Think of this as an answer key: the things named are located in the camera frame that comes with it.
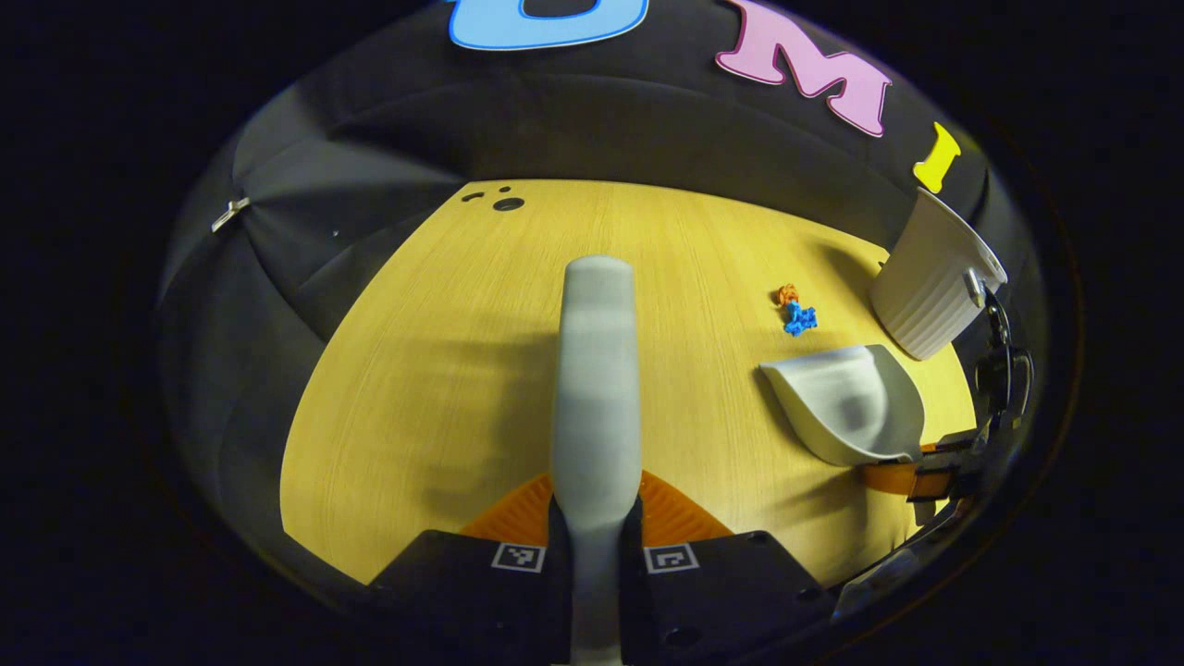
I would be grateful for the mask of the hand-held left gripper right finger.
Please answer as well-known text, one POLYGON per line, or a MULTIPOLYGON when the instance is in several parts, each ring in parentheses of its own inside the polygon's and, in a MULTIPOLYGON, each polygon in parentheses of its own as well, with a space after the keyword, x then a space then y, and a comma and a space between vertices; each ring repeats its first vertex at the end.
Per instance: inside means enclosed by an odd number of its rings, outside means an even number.
POLYGON ((834 595, 770 532, 723 526, 645 472, 619 545, 626 665, 732 665, 825 625, 834 595))

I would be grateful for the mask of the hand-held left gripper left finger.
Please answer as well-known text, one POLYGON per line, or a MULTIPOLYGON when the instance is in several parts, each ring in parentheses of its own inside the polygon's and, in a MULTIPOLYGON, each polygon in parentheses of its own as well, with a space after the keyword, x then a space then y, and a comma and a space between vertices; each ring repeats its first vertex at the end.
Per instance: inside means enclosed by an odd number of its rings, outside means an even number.
POLYGON ((368 587, 368 614, 438 665, 567 665, 574 553, 546 474, 457 532, 416 536, 368 587))

